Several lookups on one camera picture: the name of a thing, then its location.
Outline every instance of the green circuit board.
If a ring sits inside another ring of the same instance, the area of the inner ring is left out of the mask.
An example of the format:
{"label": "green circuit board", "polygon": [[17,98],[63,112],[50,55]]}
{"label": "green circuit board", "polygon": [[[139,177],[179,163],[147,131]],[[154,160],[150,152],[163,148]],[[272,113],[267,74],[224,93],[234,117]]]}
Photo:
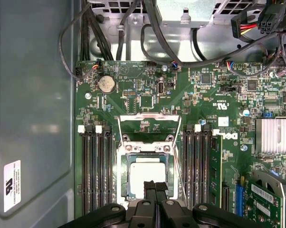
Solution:
{"label": "green circuit board", "polygon": [[[84,74],[93,65],[94,62],[89,61],[77,62],[77,73]],[[235,63],[233,68],[243,74],[252,74],[260,71],[261,66],[261,63]],[[178,132],[176,123],[154,119],[123,124],[121,129],[132,141],[142,142],[163,141],[168,134],[177,133],[183,179],[188,177],[182,169],[193,168],[186,159],[194,156],[194,153],[185,152],[189,150],[185,147],[186,140],[193,140],[186,138],[186,134],[195,124],[206,121],[205,126],[212,132],[215,130],[216,139],[210,135],[203,139],[204,142],[215,140],[215,147],[220,147],[213,152],[209,149],[209,163],[215,161],[216,166],[220,161],[220,170],[216,173],[209,170],[205,174],[210,176],[209,184],[215,192],[213,197],[208,195],[207,201],[221,207],[225,205],[230,212],[236,213],[236,184],[252,169],[274,170],[286,179],[286,155],[260,157],[254,146],[256,118],[286,116],[286,76],[275,77],[278,70],[274,66],[259,77],[238,77],[229,73],[226,66],[218,64],[202,68],[173,69],[169,66],[163,71],[161,65],[151,62],[103,62],[101,71],[96,70],[84,81],[76,82],[76,131],[80,125],[91,132],[97,125],[106,126],[102,138],[95,139],[93,133],[84,137],[75,133],[76,218],[116,201],[115,151],[121,141],[118,127],[121,115],[158,113],[181,117]],[[107,85],[100,85],[103,76],[114,80],[112,90],[107,91]],[[244,110],[249,110],[249,116],[243,116]],[[89,152],[89,147],[97,152]],[[221,183],[227,186],[224,197],[221,197]],[[178,198],[184,200],[180,179],[178,189]],[[191,206],[191,192],[186,192]]]}

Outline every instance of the white label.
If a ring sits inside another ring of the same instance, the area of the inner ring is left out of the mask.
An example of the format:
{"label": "white label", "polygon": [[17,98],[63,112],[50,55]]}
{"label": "white label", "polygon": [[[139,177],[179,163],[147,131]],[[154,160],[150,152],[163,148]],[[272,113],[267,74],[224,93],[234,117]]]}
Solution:
{"label": "white label", "polygon": [[229,126],[229,117],[218,117],[218,127],[228,127]]}
{"label": "white label", "polygon": [[267,216],[271,216],[271,212],[266,209],[264,206],[262,206],[260,203],[256,203],[256,206],[259,210],[261,210],[263,213],[265,213]]}
{"label": "white label", "polygon": [[4,166],[4,212],[20,202],[20,160]]}
{"label": "white label", "polygon": [[269,201],[270,203],[274,204],[274,197],[271,196],[270,194],[266,193],[265,191],[263,191],[262,189],[258,188],[257,186],[255,186],[254,184],[252,184],[252,191],[256,194],[258,194],[259,196],[261,196],[262,198],[266,199],[267,201]]}

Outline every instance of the silver heatsink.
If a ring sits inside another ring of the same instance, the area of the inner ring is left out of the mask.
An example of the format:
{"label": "silver heatsink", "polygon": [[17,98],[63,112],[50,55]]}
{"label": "silver heatsink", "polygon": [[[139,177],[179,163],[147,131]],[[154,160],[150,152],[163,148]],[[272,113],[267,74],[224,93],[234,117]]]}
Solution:
{"label": "silver heatsink", "polygon": [[256,120],[256,152],[286,154],[286,119]]}

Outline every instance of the motherboard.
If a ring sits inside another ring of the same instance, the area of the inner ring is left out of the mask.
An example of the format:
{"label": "motherboard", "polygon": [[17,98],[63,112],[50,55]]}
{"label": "motherboard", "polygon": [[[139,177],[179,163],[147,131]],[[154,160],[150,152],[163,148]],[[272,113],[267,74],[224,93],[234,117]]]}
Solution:
{"label": "motherboard", "polygon": [[[94,67],[80,61],[76,73]],[[262,63],[233,68],[250,75]],[[101,62],[76,82],[76,218],[112,202],[127,207],[144,198],[144,181],[154,181],[189,209],[207,202],[266,227],[286,227],[285,197],[258,178],[286,185],[280,72],[274,65],[261,76],[240,77],[224,64]]]}

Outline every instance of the white slot latch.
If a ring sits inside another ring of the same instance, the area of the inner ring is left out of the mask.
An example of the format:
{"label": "white slot latch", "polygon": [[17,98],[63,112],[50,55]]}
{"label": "white slot latch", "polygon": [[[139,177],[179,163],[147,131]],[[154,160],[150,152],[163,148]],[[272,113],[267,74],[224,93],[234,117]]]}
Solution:
{"label": "white slot latch", "polygon": [[79,125],[77,127],[77,132],[79,132],[80,134],[84,134],[85,133],[85,126],[84,125]]}
{"label": "white slot latch", "polygon": [[95,126],[95,133],[101,134],[102,133],[102,125]]}

